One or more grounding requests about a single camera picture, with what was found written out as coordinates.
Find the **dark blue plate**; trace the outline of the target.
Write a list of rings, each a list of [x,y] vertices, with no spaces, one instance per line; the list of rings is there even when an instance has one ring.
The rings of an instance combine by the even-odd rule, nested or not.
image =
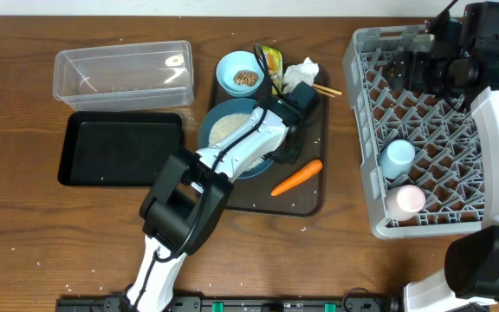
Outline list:
[[[257,101],[228,100],[205,116],[197,154],[204,165],[212,168],[218,154],[225,152],[214,171],[226,174],[233,182],[260,165],[265,154],[276,150],[287,131],[282,118],[263,110]]]

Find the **light blue small bowl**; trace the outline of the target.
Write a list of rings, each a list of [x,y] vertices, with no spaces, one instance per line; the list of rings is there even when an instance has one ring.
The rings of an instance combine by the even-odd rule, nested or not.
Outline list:
[[[227,94],[250,97],[260,87],[264,74],[253,53],[234,51],[219,61],[216,77]]]

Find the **white rice pile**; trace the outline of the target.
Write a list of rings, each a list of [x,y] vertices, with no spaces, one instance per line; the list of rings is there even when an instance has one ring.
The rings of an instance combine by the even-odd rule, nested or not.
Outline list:
[[[241,127],[249,118],[249,114],[229,114],[219,119],[211,127],[209,145],[217,144]]]

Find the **light blue cup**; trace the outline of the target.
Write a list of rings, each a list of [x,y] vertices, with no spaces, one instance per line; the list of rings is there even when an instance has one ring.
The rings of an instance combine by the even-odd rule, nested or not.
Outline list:
[[[407,174],[415,158],[414,146],[406,140],[394,140],[379,156],[379,166],[387,179]]]

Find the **pink cup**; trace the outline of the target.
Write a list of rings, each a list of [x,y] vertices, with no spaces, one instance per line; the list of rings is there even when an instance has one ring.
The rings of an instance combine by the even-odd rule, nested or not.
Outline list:
[[[415,185],[396,187],[386,194],[386,215],[396,221],[406,221],[424,208],[425,201],[424,192]]]

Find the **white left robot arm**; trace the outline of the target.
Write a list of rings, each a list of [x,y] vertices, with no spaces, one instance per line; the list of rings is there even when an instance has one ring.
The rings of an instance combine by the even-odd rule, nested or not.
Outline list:
[[[288,134],[305,127],[318,102],[315,96],[296,93],[262,100],[221,140],[195,153],[180,148],[169,157],[139,209],[145,254],[121,310],[162,311],[168,306],[184,260],[216,228],[235,181],[260,158],[285,151]]]

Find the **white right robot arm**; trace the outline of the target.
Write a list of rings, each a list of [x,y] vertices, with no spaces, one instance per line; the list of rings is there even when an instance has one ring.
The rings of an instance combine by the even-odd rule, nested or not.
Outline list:
[[[479,231],[450,245],[441,271],[405,286],[399,307],[480,311],[499,303],[499,3],[470,3],[461,22],[444,10],[425,27],[431,49],[397,53],[383,76],[394,90],[463,99],[481,142],[484,215]]]

